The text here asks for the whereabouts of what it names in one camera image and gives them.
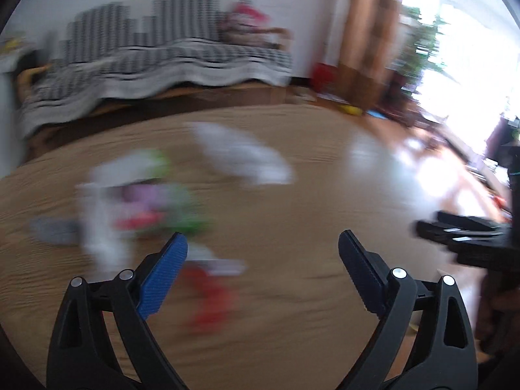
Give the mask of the right hand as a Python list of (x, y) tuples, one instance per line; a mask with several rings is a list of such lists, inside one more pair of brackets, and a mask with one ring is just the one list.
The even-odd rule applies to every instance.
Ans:
[(488, 355), (519, 352), (519, 274), (488, 271), (481, 284), (475, 336)]

